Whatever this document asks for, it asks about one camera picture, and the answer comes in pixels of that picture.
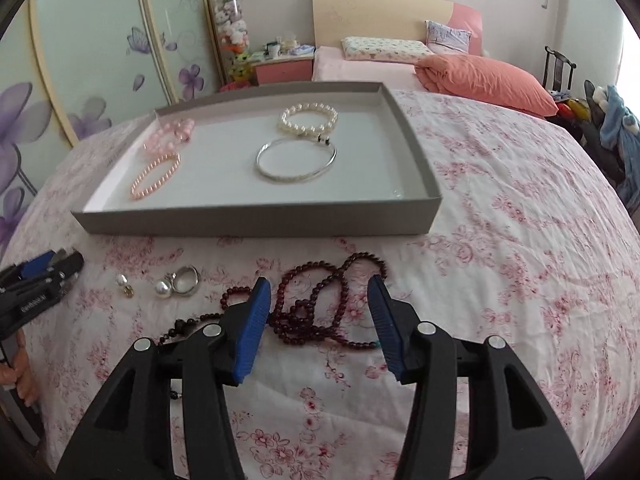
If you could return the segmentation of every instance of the pearl earring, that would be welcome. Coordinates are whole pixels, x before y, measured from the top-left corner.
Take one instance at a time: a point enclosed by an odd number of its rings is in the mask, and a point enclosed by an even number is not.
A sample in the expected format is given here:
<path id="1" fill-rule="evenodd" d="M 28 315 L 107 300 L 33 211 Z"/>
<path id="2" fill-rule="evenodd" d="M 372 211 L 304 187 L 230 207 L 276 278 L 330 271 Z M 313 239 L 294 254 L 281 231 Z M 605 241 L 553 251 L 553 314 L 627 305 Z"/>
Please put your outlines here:
<path id="1" fill-rule="evenodd" d="M 116 283 L 122 288 L 122 293 L 127 298 L 133 298 L 133 287 L 129 285 L 129 280 L 124 274 L 118 274 L 116 276 Z"/>
<path id="2" fill-rule="evenodd" d="M 173 291 L 170 274 L 166 275 L 162 280 L 158 280 L 155 284 L 156 294 L 161 298 L 168 298 Z"/>

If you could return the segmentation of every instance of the wooden headboard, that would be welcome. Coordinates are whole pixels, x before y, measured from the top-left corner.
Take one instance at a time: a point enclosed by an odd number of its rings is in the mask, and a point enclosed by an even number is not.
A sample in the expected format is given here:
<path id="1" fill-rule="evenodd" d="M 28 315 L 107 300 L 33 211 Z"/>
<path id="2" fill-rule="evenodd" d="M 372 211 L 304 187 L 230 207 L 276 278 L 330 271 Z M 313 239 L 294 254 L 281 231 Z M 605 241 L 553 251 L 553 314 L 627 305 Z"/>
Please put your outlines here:
<path id="1" fill-rule="evenodd" d="M 482 15 L 445 0 L 313 0 L 316 46 L 341 46 L 342 38 L 425 40 L 424 20 L 472 33 L 469 52 L 482 51 Z"/>

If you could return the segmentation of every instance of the pink nightstand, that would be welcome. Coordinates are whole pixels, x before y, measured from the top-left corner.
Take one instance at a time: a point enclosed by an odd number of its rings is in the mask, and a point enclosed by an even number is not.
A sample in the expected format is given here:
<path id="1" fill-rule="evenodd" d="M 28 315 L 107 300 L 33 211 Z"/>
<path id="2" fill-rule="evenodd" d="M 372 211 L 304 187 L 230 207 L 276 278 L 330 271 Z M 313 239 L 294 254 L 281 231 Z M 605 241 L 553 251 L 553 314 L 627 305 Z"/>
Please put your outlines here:
<path id="1" fill-rule="evenodd" d="M 276 59 L 260 59 L 252 62 L 258 85 L 311 81 L 314 54 L 304 56 L 280 56 Z"/>

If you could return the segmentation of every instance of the orange pillow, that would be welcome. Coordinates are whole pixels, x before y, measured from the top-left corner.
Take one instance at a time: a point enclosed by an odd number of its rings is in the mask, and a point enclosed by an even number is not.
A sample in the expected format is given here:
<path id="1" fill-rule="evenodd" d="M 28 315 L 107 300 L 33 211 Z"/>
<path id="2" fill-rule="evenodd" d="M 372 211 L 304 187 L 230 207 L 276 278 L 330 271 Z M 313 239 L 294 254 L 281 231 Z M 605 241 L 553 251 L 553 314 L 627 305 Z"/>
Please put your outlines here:
<path id="1" fill-rule="evenodd" d="M 429 91 L 457 95 L 537 116 L 558 111 L 553 98 L 530 73 L 488 57 L 435 54 L 415 64 L 420 83 Z"/>

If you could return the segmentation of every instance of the blue stuffed toy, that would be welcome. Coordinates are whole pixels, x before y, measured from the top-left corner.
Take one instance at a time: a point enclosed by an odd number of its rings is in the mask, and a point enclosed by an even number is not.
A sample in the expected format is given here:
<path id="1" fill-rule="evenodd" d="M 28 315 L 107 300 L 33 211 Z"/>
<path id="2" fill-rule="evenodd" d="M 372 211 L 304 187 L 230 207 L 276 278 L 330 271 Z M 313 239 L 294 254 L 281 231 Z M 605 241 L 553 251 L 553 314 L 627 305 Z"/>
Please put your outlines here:
<path id="1" fill-rule="evenodd" d="M 635 211 L 640 205 L 640 128 L 638 119 L 618 94 L 615 86 L 609 85 L 605 91 L 596 88 L 593 100 L 605 113 L 600 129 L 600 143 L 608 150 L 618 147 L 625 163 L 625 180 L 616 192 L 628 211 Z"/>

